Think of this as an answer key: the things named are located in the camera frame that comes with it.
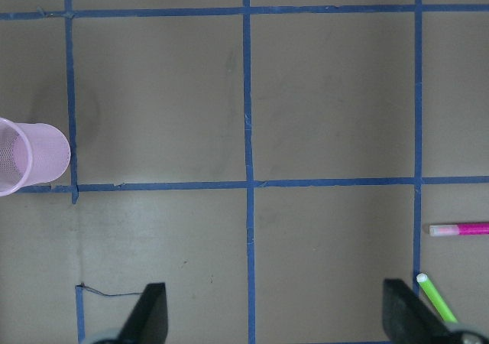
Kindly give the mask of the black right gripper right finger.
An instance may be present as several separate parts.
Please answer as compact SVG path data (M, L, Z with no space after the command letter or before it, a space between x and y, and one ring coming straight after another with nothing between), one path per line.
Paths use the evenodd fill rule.
M396 344L461 342L461 334L449 330L400 279L383 282L383 329Z

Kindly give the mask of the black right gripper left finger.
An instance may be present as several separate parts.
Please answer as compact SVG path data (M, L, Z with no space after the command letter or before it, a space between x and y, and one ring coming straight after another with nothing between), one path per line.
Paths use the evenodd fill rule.
M148 284L118 334L118 343L165 343L169 329L165 283Z

